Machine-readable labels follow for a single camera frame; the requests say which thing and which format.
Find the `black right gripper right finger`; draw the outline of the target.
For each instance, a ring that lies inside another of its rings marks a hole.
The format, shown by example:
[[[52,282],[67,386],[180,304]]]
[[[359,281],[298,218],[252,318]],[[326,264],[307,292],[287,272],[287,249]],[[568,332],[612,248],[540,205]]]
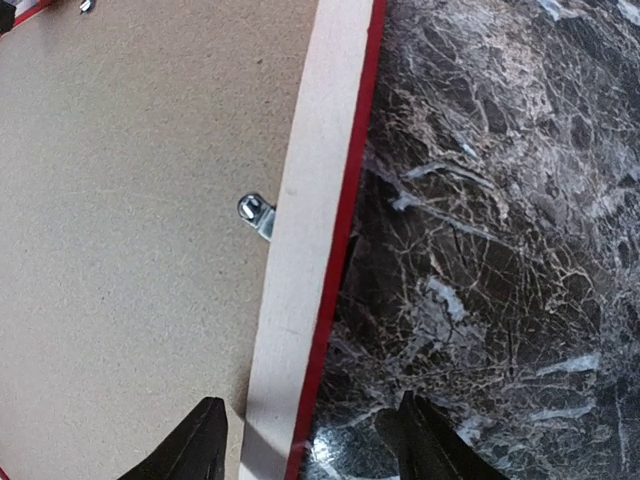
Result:
[[[404,393],[398,409],[401,479],[496,480],[505,476],[485,462],[447,424],[430,401]]]

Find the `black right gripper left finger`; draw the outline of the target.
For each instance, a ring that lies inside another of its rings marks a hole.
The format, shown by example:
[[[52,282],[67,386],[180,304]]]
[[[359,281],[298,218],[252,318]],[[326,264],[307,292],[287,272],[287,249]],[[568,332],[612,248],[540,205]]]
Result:
[[[227,437],[224,400],[205,397],[120,480],[224,479]]]

